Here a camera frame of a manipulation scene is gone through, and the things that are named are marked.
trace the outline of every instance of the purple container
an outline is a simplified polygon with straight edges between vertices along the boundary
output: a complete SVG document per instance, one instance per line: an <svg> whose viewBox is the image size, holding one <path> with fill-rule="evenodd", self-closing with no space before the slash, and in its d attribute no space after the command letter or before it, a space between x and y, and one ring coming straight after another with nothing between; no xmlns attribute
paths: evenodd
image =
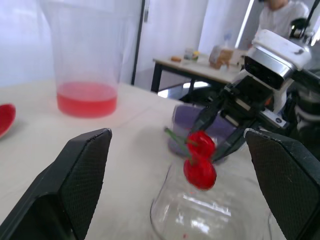
<svg viewBox="0 0 320 240"><path fill-rule="evenodd" d="M176 106L172 116L173 132L178 136L186 138L201 110L201 107L186 104ZM235 129L236 128L231 123L218 115L214 123L205 132L208 136L213 138L213 141L218 146L223 143ZM186 156L172 138L168 141L168 147L173 153L183 157Z"/></svg>

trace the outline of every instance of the table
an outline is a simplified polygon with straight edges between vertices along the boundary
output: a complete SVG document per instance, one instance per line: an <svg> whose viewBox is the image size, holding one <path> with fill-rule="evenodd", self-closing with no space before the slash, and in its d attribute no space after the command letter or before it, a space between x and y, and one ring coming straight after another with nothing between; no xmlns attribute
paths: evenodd
<svg viewBox="0 0 320 240"><path fill-rule="evenodd" d="M0 139L0 223L68 140L111 128L104 183L86 240L155 239L151 202L178 158L168 151L163 129L171 125L180 102L121 84L114 114L81 119L58 110L52 81L0 88L0 99L17 110L13 128ZM258 184L247 147L229 156L224 167Z"/></svg>
<svg viewBox="0 0 320 240"><path fill-rule="evenodd" d="M240 69L230 66L228 70L217 70L209 65L209 57L200 57L197 62L191 60L182 60L174 62L170 59L154 59L155 62L153 79L151 85L152 92L159 92L162 71L167 71L191 79L189 92L194 89L196 81L202 81L211 84L220 89L226 84L231 83Z"/></svg>

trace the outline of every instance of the white robot part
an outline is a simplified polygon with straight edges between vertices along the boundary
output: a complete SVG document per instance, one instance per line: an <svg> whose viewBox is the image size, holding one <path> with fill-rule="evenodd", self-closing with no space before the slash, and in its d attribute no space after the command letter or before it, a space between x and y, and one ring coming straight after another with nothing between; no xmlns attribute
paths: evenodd
<svg viewBox="0 0 320 240"><path fill-rule="evenodd" d="M256 48L262 47L293 64L298 71L301 71L312 58L308 48L300 47L269 30L261 30L255 36L252 44Z"/></svg>

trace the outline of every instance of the red liquid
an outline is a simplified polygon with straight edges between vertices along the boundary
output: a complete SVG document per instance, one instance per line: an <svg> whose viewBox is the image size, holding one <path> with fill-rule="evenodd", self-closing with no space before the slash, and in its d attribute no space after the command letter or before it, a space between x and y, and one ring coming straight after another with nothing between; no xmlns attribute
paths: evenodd
<svg viewBox="0 0 320 240"><path fill-rule="evenodd" d="M109 115L117 107L117 91L97 82L69 82L57 89L58 108L76 117L97 118Z"/></svg>

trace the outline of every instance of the red plate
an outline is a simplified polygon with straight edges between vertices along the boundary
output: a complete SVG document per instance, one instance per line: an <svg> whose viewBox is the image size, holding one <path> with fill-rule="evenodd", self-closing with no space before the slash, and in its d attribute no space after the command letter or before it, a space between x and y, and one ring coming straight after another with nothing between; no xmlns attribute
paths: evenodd
<svg viewBox="0 0 320 240"><path fill-rule="evenodd" d="M0 105L0 138L3 137L15 121L16 107L12 104Z"/></svg>

